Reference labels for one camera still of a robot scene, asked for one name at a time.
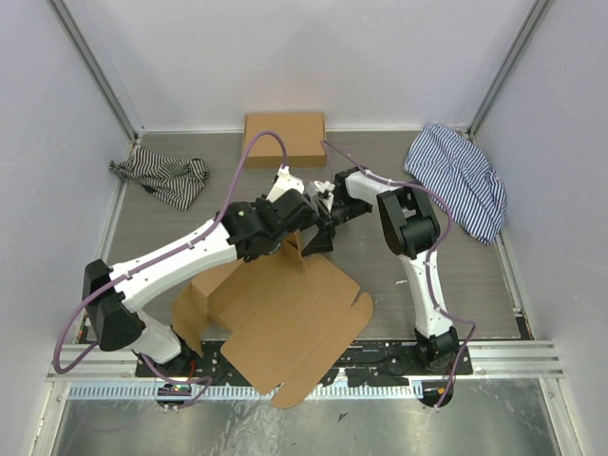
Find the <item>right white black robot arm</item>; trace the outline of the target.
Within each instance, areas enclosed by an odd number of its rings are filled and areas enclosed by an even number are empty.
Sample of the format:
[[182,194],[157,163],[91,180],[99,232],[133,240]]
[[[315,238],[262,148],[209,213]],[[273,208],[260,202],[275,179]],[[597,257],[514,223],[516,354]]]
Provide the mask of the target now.
[[332,217],[345,222],[378,211],[384,239],[403,265],[414,304],[420,368],[439,374],[455,365],[460,340],[438,274],[436,242],[441,227],[428,192],[418,183],[397,183],[369,169],[350,168],[334,175]]

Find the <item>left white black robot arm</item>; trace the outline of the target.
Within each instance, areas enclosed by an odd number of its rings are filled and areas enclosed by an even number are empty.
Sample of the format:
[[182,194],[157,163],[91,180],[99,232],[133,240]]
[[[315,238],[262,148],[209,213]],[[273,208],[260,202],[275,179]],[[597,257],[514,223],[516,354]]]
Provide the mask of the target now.
[[98,347],[126,347],[153,357],[167,375],[190,368],[191,354],[167,326],[143,319],[156,296],[203,271],[236,260],[273,254],[290,234],[315,226],[330,213],[330,190],[291,189],[276,199],[235,201],[198,231],[123,265],[97,259],[85,267],[83,299]]

